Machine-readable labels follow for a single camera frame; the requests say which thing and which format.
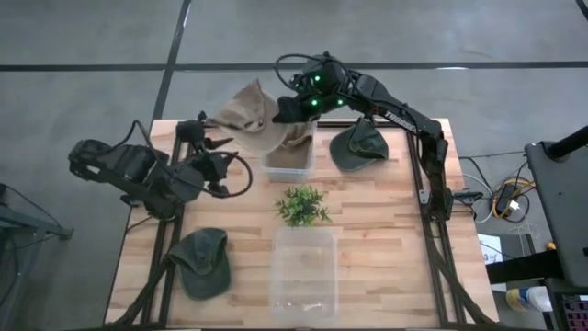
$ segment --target concrete floor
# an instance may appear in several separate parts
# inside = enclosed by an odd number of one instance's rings
[[[181,4],[0,0],[0,65],[165,63]],[[349,62],[581,61],[588,58],[586,33],[573,0],[195,1],[177,61],[265,63],[325,50]],[[369,73],[423,114],[450,118],[463,155],[522,150],[588,122],[588,69]],[[101,324],[129,209],[116,189],[71,175],[67,154],[82,139],[118,141],[134,119],[149,123],[162,74],[0,72],[0,182],[75,228],[71,241],[43,244],[16,329]],[[175,73],[163,118],[213,114],[256,77],[275,96],[286,93],[268,71]],[[524,158],[479,161],[496,183]],[[462,166],[478,175],[468,162]],[[535,193],[531,200],[542,250],[550,235]],[[511,227],[490,220],[479,232]],[[512,317],[497,304],[508,325],[541,327],[533,315]]]

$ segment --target clear plastic bin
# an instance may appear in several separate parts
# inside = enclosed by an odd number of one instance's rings
[[[317,123],[313,123],[313,138],[316,135]],[[276,182],[284,183],[302,183],[312,174],[315,167],[315,156],[314,156],[314,140],[311,145],[311,152],[309,153],[309,159],[307,160],[306,168],[304,169],[292,169],[292,168],[278,168],[266,166],[266,156],[261,156],[261,167],[268,177]]]
[[[292,326],[332,323],[338,310],[337,241],[317,228],[282,228],[274,239],[269,306]]]

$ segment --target dark green cap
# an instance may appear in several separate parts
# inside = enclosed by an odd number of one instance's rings
[[[205,228],[187,235],[169,251],[190,299],[206,300],[227,291],[231,271],[226,245],[224,230]]]
[[[331,159],[342,171],[355,171],[377,160],[388,159],[388,144],[371,120],[357,119],[356,124],[337,134],[329,145]]]

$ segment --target butcher block tabletop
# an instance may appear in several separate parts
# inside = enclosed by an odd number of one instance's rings
[[[447,184],[452,189],[462,189],[464,182],[449,121],[439,121],[449,141]],[[153,123],[151,137],[156,149],[172,153],[176,124],[177,120]],[[332,223],[317,223],[316,226],[331,230],[338,243],[338,316],[331,325],[320,326],[439,326],[405,131],[380,128],[390,148],[389,160],[356,172],[342,173],[329,155],[329,143],[341,130],[317,130],[314,137],[316,168],[306,181],[324,193],[322,205],[331,211],[333,219]],[[219,129],[209,129],[208,135],[213,139],[225,137]],[[258,155],[238,143],[229,143],[221,150],[239,151],[253,169],[254,184],[247,193],[232,199],[214,199],[200,194],[197,200],[186,205],[182,237],[204,227],[224,229],[229,237],[227,251],[232,284],[222,295],[196,302],[184,294],[176,273],[167,326],[313,326],[282,324],[268,307],[272,240],[277,230],[285,226],[277,215],[274,201],[295,184],[270,181]],[[230,191],[238,191],[247,184],[247,172],[238,162],[233,162],[223,183]],[[454,211],[465,209],[455,206]],[[133,210],[129,225],[146,216],[142,208]],[[447,227],[459,281],[482,311],[497,321],[471,215],[455,212]],[[168,242],[171,232],[166,232]],[[151,220],[125,236],[105,322],[119,318],[145,284],[156,233],[157,221]],[[154,296],[152,319],[159,313],[163,283],[160,281]],[[445,282],[443,285],[449,320],[455,321],[450,291]]]

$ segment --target green plant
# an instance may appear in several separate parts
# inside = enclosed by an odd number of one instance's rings
[[[321,208],[322,194],[312,186],[288,188],[285,200],[277,200],[278,212],[289,226],[311,226],[317,218],[331,222],[329,210]]]

